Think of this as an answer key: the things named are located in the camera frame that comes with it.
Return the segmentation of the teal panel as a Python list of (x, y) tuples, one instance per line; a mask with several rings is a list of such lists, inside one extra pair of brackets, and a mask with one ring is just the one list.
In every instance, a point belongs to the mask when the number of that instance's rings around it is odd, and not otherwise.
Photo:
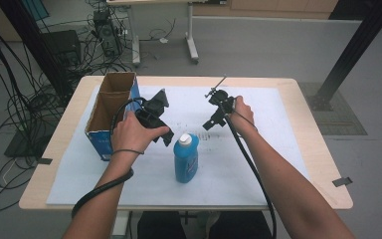
[(43, 20), (49, 16), (43, 0), (22, 0), (22, 2), (35, 21)]

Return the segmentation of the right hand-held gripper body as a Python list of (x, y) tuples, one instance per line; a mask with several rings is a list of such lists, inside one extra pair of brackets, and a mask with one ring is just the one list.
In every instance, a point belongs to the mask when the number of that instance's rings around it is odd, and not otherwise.
[(218, 87), (227, 79), (224, 77), (215, 87), (213, 87), (205, 98), (211, 105), (217, 106), (222, 115), (231, 114), (235, 109), (235, 98), (229, 96), (224, 90), (219, 90)]

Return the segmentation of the white foam sheet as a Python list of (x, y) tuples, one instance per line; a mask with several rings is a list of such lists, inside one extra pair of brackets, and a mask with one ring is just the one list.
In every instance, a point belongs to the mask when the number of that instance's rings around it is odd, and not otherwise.
[[(264, 139), (304, 177), (309, 177), (302, 159), (285, 102), (276, 88), (227, 87), (241, 95), (254, 112), (255, 125)], [(173, 146), (162, 140), (151, 144), (133, 165), (134, 175), (123, 187), (119, 205), (151, 207), (257, 208), (266, 199), (227, 126), (203, 128), (216, 110), (205, 95), (206, 87), (167, 87), (169, 108), (161, 116), (174, 132), (174, 139), (189, 132), (199, 137), (199, 164), (187, 183), (175, 178)], [(86, 124), (96, 101), (93, 91), (65, 151), (48, 196), (49, 205), (73, 205), (96, 185), (107, 163), (100, 159), (86, 135)]]

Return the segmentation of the person's leg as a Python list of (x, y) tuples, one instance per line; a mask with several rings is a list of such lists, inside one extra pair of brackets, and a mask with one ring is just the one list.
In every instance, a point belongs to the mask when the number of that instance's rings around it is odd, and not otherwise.
[(224, 211), (209, 230), (209, 239), (273, 239), (261, 211)]
[(137, 223), (137, 239), (186, 239), (176, 211), (144, 211)]

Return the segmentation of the black computer tower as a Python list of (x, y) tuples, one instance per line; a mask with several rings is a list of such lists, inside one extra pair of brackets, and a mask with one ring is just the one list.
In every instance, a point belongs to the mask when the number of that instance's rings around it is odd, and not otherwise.
[(109, 10), (94, 11), (93, 21), (103, 53), (107, 57), (119, 56), (121, 53), (120, 41), (117, 36), (117, 29), (113, 26), (110, 18)]

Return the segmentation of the blue cardboard box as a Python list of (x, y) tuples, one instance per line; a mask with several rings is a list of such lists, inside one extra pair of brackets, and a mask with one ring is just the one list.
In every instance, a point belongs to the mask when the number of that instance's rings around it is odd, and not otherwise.
[(113, 117), (123, 104), (139, 96), (136, 73), (115, 72), (104, 76), (85, 129), (101, 160), (110, 160), (112, 154), (109, 140)]

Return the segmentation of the white desk with legs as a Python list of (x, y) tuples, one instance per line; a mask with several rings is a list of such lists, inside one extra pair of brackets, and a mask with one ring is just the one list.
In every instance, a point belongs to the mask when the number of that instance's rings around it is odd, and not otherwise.
[(181, 3), (187, 6), (187, 31), (185, 32), (185, 41), (188, 47), (191, 61), (195, 64), (199, 63), (199, 56), (195, 41), (193, 38), (193, 5), (195, 3), (204, 3), (208, 0), (105, 0), (110, 6), (121, 7), (126, 10), (128, 24), (131, 34), (131, 62), (137, 67), (140, 65), (140, 42), (136, 34), (136, 25), (134, 23), (133, 5), (137, 4), (173, 4)]

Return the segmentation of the wooden cabinet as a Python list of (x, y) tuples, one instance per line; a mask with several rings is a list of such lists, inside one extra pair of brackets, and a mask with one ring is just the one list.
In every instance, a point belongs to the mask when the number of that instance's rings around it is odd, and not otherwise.
[(195, 3), (195, 16), (328, 19), (338, 0), (220, 0)]

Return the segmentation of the light wooden table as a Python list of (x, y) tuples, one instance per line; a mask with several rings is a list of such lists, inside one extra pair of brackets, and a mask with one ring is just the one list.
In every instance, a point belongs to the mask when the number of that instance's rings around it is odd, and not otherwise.
[[(19, 205), (30, 210), (70, 209), (106, 167), (85, 135), (101, 76), (81, 79)], [(227, 127), (205, 130), (214, 111), (206, 94), (219, 85), (244, 97), (268, 143), (302, 173), (334, 209), (353, 201), (314, 119), (311, 105), (294, 79), (140, 76), (139, 90), (152, 97), (166, 91), (170, 106), (163, 118), (176, 134), (200, 138), (199, 168), (188, 183), (174, 176), (173, 149), (162, 142), (149, 147), (134, 165), (123, 188), (122, 210), (257, 210), (266, 200)]]

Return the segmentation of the person's left leg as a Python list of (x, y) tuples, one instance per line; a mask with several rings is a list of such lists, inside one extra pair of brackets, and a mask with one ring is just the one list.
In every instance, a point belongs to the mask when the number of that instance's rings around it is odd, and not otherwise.
[(137, 223), (137, 239), (186, 239), (176, 211), (144, 211)]

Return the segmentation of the white table leg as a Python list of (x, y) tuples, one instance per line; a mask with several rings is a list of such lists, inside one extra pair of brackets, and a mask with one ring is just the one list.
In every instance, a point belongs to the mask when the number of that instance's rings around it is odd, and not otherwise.
[(118, 211), (112, 227), (111, 239), (126, 239), (129, 222), (128, 211)]

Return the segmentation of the black box on floor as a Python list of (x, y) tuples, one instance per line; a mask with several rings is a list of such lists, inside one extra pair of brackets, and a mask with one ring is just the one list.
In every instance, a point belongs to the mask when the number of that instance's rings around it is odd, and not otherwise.
[(81, 44), (75, 30), (43, 33), (42, 37), (62, 66), (77, 66), (80, 63)]

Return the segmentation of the black wrist band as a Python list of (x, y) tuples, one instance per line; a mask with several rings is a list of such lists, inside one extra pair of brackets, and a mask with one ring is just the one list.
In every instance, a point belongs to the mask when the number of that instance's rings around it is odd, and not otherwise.
[(115, 154), (120, 153), (120, 152), (132, 152), (132, 153), (144, 155), (144, 151), (138, 151), (138, 150), (134, 150), (134, 149), (122, 148), (122, 149), (118, 149), (118, 150), (113, 151), (111, 156), (114, 156)]

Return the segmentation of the person's right leg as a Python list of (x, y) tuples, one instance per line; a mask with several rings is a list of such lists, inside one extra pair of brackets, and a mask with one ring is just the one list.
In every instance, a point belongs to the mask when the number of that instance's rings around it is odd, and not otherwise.
[(273, 239), (261, 211), (224, 211), (209, 230), (209, 239)]

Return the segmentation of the black metal stand post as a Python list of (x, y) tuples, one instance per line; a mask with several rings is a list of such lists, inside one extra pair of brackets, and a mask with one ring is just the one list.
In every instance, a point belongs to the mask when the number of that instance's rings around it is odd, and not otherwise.
[(349, 43), (336, 61), (323, 84), (306, 100), (311, 110), (324, 111), (346, 77), (360, 60), (367, 48), (382, 29), (382, 0), (376, 0), (372, 9), (362, 20)]
[(47, 46), (36, 21), (22, 0), (0, 0), (3, 11), (23, 43), (48, 78), (61, 101), (68, 103), (74, 93), (63, 67), (57, 62)]

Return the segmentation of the blue bottle with white cap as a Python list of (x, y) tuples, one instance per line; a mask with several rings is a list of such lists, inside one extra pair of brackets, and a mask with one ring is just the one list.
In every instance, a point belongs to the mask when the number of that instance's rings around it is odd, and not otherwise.
[(175, 142), (174, 165), (176, 180), (181, 183), (189, 182), (198, 169), (199, 139), (195, 134), (183, 133)]

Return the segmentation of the dark stand base plate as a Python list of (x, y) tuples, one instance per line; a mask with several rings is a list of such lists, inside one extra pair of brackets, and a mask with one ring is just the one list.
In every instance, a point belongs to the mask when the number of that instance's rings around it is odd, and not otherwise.
[(43, 132), (18, 130), (5, 149), (4, 154), (8, 157), (41, 157), (49, 140), (50, 137)]

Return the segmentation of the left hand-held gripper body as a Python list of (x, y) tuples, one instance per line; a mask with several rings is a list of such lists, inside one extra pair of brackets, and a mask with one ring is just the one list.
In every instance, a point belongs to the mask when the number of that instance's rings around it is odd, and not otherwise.
[(138, 98), (140, 108), (135, 112), (138, 121), (146, 128), (157, 128), (166, 126), (160, 119), (164, 110), (169, 107), (164, 89), (161, 89), (150, 100)]

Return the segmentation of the person's left hand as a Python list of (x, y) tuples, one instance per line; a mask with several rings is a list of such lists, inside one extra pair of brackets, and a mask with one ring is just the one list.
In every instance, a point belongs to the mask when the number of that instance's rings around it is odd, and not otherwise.
[(120, 121), (111, 137), (112, 151), (128, 148), (138, 151), (145, 151), (149, 144), (169, 132), (168, 126), (157, 128), (146, 128), (136, 118), (131, 111), (126, 113), (123, 121)]

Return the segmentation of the person's right hand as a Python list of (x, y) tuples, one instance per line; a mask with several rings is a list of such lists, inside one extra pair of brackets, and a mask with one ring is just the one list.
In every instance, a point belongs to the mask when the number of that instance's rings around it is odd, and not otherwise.
[(242, 137), (258, 131), (254, 123), (254, 113), (251, 107), (244, 103), (242, 96), (236, 97), (235, 108), (230, 114), (230, 120), (237, 133)]

